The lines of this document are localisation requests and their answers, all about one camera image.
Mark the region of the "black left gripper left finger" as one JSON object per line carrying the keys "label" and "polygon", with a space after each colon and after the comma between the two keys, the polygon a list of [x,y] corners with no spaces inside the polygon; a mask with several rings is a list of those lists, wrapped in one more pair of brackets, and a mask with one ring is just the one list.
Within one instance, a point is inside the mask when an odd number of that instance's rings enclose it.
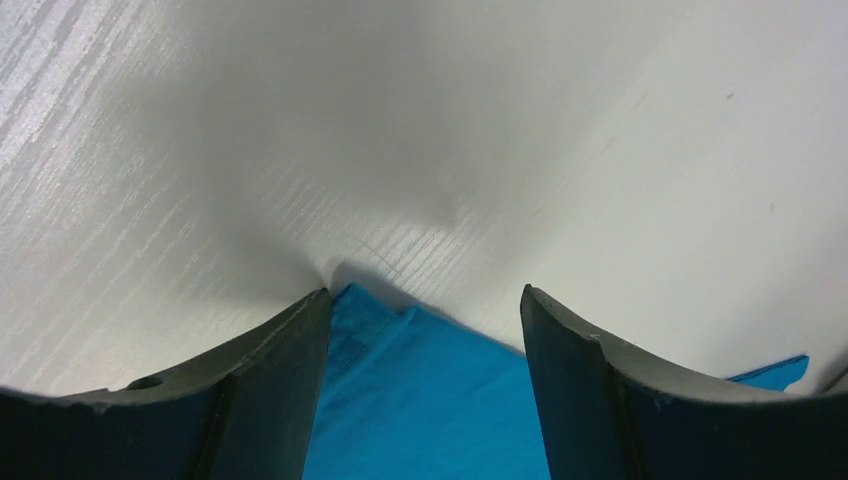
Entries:
{"label": "black left gripper left finger", "polygon": [[260,326],[127,387],[1,392],[5,479],[298,479],[325,371],[319,289]]}

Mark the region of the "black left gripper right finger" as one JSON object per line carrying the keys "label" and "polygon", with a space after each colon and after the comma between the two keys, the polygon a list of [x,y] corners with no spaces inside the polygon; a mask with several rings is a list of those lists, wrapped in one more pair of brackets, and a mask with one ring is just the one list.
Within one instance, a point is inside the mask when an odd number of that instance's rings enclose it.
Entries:
{"label": "black left gripper right finger", "polygon": [[843,479],[847,396],[769,391],[658,357],[543,290],[520,301],[554,479]]}

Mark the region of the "bright blue t shirt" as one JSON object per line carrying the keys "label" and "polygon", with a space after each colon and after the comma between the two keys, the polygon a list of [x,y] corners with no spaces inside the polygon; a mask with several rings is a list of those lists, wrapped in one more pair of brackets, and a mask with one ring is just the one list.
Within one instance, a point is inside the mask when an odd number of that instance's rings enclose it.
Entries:
{"label": "bright blue t shirt", "polygon": [[639,479],[599,345],[528,308],[522,356],[350,284],[333,304],[307,479]]}

